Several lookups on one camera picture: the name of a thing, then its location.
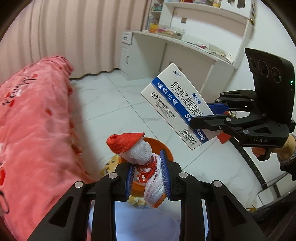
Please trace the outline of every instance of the cabinet door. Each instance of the cabinet door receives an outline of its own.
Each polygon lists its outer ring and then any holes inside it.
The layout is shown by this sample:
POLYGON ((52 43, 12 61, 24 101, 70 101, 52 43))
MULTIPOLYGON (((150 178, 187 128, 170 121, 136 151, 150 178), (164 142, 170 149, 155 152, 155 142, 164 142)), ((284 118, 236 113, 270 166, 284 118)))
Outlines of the cabinet door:
POLYGON ((125 47, 122 47, 122 50, 121 50, 121 69, 126 72, 126 68, 127 68, 127 65, 128 65, 128 49, 125 48, 125 47))

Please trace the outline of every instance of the camera lens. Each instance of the camera lens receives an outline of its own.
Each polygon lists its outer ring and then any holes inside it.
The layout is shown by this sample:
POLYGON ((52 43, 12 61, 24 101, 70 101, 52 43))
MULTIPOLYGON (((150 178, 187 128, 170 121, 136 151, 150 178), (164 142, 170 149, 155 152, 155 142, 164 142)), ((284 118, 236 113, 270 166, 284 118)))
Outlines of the camera lens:
POLYGON ((256 63, 252 58, 250 59, 250 66, 252 67, 252 69, 256 69, 256 63))
POLYGON ((281 74, 279 73, 279 70, 277 68, 272 68, 271 74, 275 82, 277 83, 281 82, 281 74))
POLYGON ((268 76, 268 68, 267 68, 266 63, 262 60, 259 60, 258 66, 259 66, 259 70, 260 70, 261 74, 263 76, 267 77, 268 76))

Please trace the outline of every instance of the human hand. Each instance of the human hand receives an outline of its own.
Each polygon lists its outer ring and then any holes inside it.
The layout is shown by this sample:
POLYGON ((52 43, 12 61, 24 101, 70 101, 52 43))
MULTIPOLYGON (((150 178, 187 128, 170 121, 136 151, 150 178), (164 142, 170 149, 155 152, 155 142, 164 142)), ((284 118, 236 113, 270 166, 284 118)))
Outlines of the human hand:
MULTIPOLYGON (((296 142, 295 138, 290 134, 286 143, 282 148, 274 148, 271 150, 272 153, 277 153, 282 160, 287 160, 293 154, 295 150, 296 142)), ((264 148, 252 147, 252 152, 256 157, 260 157, 265 154, 264 148)))

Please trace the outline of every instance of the screw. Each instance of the screw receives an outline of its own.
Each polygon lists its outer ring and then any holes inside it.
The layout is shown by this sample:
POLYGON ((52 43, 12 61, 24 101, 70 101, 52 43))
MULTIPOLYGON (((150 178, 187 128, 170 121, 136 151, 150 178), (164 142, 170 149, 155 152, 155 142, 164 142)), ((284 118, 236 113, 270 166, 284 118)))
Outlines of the screw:
POLYGON ((76 188, 81 188, 81 187, 83 186, 83 182, 78 181, 78 182, 75 183, 74 186, 75 186, 76 188))
POLYGON ((179 177, 186 178, 186 177, 188 177, 188 174, 186 172, 180 172, 179 177))
POLYGON ((118 177, 118 175, 117 175, 116 172, 112 172, 112 173, 110 173, 108 176, 109 176, 109 178, 111 178, 111 179, 115 179, 115 178, 118 177))
POLYGON ((214 181, 214 186, 219 188, 219 187, 222 187, 222 183, 220 181, 214 181))

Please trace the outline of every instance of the white desk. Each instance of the white desk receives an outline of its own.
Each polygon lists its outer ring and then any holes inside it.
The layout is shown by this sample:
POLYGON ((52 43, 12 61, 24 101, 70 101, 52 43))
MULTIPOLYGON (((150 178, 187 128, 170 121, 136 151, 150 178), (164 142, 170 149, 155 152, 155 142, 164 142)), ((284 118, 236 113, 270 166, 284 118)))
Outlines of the white desk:
POLYGON ((213 102, 234 72, 231 63, 193 44, 149 32, 125 33, 133 35, 131 45, 122 44, 120 68, 127 80, 154 78, 173 62, 205 101, 213 102))

